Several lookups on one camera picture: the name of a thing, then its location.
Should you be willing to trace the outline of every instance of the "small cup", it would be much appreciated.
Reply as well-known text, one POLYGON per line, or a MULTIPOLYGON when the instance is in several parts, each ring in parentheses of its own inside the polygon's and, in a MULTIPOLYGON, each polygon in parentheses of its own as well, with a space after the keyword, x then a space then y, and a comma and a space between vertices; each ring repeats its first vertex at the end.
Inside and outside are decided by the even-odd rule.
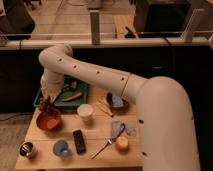
POLYGON ((67 157, 70 154, 68 143, 65 140, 57 141, 53 146, 53 153, 58 157, 67 157))
POLYGON ((85 124, 92 123, 93 107, 90 104, 82 104, 78 107, 77 113, 85 124))
POLYGON ((24 142, 19 149, 19 154, 27 158, 33 158, 37 154, 37 149, 32 142, 24 142))

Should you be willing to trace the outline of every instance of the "wooden table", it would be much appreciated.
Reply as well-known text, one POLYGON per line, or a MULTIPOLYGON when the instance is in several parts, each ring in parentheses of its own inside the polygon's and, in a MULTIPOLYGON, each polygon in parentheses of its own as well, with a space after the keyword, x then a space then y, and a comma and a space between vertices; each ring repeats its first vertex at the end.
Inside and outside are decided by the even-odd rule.
POLYGON ((129 27, 129 29, 134 33, 136 38, 139 38, 133 25, 133 22, 134 22, 133 15, 115 15, 114 24, 115 24, 116 37, 118 39, 125 39, 125 34, 128 33, 125 27, 129 27))
POLYGON ((104 96, 105 91, 94 86, 89 87, 88 103, 94 107, 94 123, 86 126, 76 114, 62 115, 63 125, 58 132, 44 132, 36 126, 36 118, 39 110, 36 109, 30 123, 25 141, 31 141, 38 149, 37 156, 31 160, 18 156, 15 165, 16 170, 38 170, 38 169, 79 169, 79 168, 110 168, 110 167, 140 167, 141 153, 139 142, 139 128, 136 121, 135 106, 130 104, 128 112, 117 114, 113 118, 103 113, 95 105, 98 98, 104 96), (130 149, 128 153, 119 153, 115 145, 107 147, 95 159, 91 156, 97 152, 108 140, 110 124, 112 121, 120 120, 130 124, 136 129, 136 136, 129 137, 130 149), (85 139, 87 151, 78 155, 75 150, 72 131, 81 129, 85 139), (55 156, 52 152, 54 143, 64 139, 68 142, 72 154, 64 159, 55 156))

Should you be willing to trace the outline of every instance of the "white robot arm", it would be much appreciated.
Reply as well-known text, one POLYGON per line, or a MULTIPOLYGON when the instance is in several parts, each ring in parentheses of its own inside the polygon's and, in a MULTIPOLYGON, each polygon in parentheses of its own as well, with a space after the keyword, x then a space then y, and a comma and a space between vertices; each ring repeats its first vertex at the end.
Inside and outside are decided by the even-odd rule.
POLYGON ((75 60, 69 45, 44 49, 39 60, 44 96, 60 93, 64 74, 136 104, 144 171, 200 171, 194 118, 184 88, 167 77, 146 79, 75 60))

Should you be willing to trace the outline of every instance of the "green tray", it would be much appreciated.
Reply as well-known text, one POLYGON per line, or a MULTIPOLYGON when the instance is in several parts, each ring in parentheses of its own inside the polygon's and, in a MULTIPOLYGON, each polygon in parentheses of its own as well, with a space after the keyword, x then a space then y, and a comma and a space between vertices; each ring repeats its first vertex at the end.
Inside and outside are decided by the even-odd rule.
MULTIPOLYGON (((81 104, 87 103, 87 92, 88 92, 88 84, 86 84, 83 81, 77 80, 75 78, 71 77, 65 77, 64 78, 64 87, 67 87, 73 80, 77 81, 77 89, 75 91, 69 91, 66 90, 66 88, 62 91, 62 93, 58 96, 58 98, 55 100, 54 105, 55 107, 67 110, 67 109, 76 109, 81 104), (76 94, 77 92, 81 91, 83 95, 79 97, 76 100, 72 100, 69 102, 63 102, 61 99, 72 96, 76 94)), ((40 98, 42 97, 41 89, 38 90, 38 93, 35 97, 35 100, 33 102, 33 106, 37 107, 40 103, 40 98)))

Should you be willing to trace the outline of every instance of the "chair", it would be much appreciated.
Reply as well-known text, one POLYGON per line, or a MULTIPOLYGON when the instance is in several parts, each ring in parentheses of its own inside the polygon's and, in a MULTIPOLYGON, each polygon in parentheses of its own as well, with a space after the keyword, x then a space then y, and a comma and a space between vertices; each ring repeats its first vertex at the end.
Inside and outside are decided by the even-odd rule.
POLYGON ((38 1, 39 5, 42 5, 41 0, 24 0, 24 3, 28 6, 30 5, 32 10, 35 10, 34 4, 32 4, 32 1, 38 1))
POLYGON ((29 39, 35 22, 26 10, 23 0, 3 0, 5 14, 0 17, 0 30, 10 40, 29 39))

